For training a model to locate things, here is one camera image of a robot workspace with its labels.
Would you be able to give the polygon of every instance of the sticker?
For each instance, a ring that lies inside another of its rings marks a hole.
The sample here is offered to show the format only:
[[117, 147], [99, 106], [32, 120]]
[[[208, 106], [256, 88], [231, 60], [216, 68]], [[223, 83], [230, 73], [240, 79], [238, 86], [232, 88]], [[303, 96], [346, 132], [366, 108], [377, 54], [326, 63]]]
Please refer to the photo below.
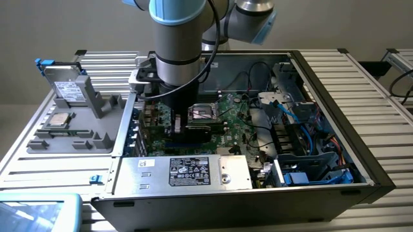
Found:
[[80, 88], [75, 84], [75, 82], [56, 81], [54, 85], [65, 101], [68, 102], [81, 102], [81, 101], [84, 102], [85, 101]]
[[208, 158], [171, 158], [168, 165], [168, 185], [210, 185]]
[[137, 163], [137, 168], [144, 167], [153, 167], [155, 166], [155, 160], [152, 159], [140, 159]]

